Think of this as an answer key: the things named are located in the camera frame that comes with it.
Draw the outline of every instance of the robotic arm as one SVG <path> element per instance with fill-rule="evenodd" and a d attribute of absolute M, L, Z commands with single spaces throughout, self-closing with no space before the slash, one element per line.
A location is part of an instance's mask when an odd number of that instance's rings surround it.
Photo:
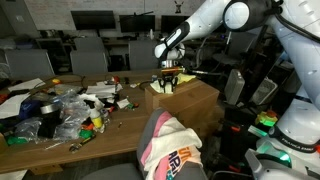
<path fill-rule="evenodd" d="M 179 59 L 184 55 L 182 42 L 205 37 L 221 23 L 235 32 L 264 24 L 273 28 L 302 87 L 269 135 L 258 141 L 257 150 L 246 153 L 258 179 L 320 179 L 319 7 L 319 0 L 206 0 L 155 48 L 161 61 Z M 291 167 L 257 156 L 281 158 L 283 152 Z"/>

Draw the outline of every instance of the desk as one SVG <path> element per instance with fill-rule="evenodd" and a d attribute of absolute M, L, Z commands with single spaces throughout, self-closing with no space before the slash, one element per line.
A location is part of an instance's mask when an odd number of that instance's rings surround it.
<path fill-rule="evenodd" d="M 84 79 L 83 85 L 94 85 L 95 82 L 110 79 L 114 75 L 120 78 L 129 77 L 130 83 L 138 83 L 150 80 L 152 74 L 159 75 L 160 71 L 121 71 L 113 72 L 112 74 L 108 73 L 107 75 L 89 76 Z M 79 77 L 66 75 L 59 77 L 59 79 L 62 82 L 72 82 L 77 81 Z M 68 84 L 79 85 L 80 82 Z M 77 153 L 72 154 L 68 151 L 72 142 L 49 150 L 44 150 L 44 148 L 52 145 L 53 141 L 40 144 L 32 142 L 13 145 L 0 152 L 0 174 L 135 151 L 149 115 L 145 107 L 144 91 L 138 87 L 130 88 L 129 85 L 123 85 L 123 88 L 120 91 L 120 97 L 129 96 L 130 101 L 140 104 L 139 108 L 135 109 L 135 111 L 119 110 L 113 112 L 111 114 L 111 124 L 106 127 L 105 132 L 103 134 L 97 133 L 96 139 L 84 145 Z"/>

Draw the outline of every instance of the computer monitor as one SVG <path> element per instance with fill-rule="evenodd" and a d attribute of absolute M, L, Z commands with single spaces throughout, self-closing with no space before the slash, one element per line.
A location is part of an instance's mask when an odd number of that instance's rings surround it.
<path fill-rule="evenodd" d="M 155 30 L 155 15 L 120 15 L 121 32 L 145 32 Z"/>
<path fill-rule="evenodd" d="M 177 28 L 181 23 L 187 20 L 188 16 L 161 16 L 161 32 L 171 33 L 175 28 Z"/>
<path fill-rule="evenodd" d="M 71 11 L 77 30 L 116 29 L 113 11 Z"/>

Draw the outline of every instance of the white cloth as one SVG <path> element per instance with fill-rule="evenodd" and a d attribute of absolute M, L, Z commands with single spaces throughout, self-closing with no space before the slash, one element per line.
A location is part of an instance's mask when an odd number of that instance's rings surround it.
<path fill-rule="evenodd" d="M 152 149 L 146 159 L 144 170 L 147 180 L 152 180 L 160 160 L 171 152 L 188 146 L 200 148 L 202 142 L 190 128 L 186 129 L 175 117 L 166 121 L 160 128 L 158 137 L 151 140 Z"/>

